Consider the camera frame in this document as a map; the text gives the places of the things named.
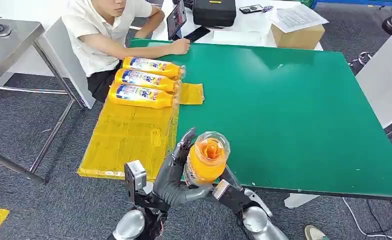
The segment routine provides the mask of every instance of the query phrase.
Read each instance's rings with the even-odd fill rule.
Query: shoe
[[[328,240],[326,235],[313,225],[305,227],[306,240]]]

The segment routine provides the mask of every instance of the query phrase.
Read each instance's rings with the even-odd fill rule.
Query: man
[[[145,0],[70,0],[62,16],[72,50],[87,76],[88,90],[98,101],[105,101],[115,72],[121,67],[120,60],[125,57],[155,59],[189,50],[187,39],[162,46],[126,48],[126,36],[135,17],[148,18],[135,34],[136,38],[146,38],[165,14]]]

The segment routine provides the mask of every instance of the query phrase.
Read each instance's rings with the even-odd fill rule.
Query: paper document
[[[303,4],[292,8],[278,9],[277,14],[271,16],[271,21],[284,33],[329,22]]]

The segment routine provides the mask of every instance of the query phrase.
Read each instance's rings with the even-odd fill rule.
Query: gray table
[[[44,183],[45,180],[40,176],[35,174],[36,169],[39,167],[43,157],[49,149],[50,144],[61,128],[62,123],[65,120],[68,112],[74,103],[77,103],[80,108],[83,108],[82,102],[73,94],[71,89],[68,87],[65,80],[61,77],[59,71],[56,69],[55,65],[47,57],[44,50],[38,43],[38,37],[44,33],[43,26],[40,22],[35,21],[19,21],[19,20],[7,20],[0,18],[0,24],[10,26],[12,31],[8,36],[0,36],[0,77],[8,71],[12,65],[21,57],[21,55],[31,46],[35,48],[41,58],[44,60],[50,71],[53,73],[55,78],[62,85],[64,90],[52,90],[52,89],[29,89],[29,88],[18,88],[18,87],[8,87],[0,86],[0,90],[8,91],[18,91],[18,92],[32,92],[39,94],[61,94],[68,95],[70,100],[62,115],[58,119],[56,125],[48,136],[44,146],[42,147],[40,153],[34,160],[31,168],[29,170],[19,166],[13,161],[7,159],[0,154],[0,164],[3,164],[7,168],[24,175],[25,177],[32,179],[38,183]]]

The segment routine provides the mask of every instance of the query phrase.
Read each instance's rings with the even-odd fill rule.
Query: black bag
[[[235,18],[235,0],[194,0],[193,22],[196,25],[231,27]]]

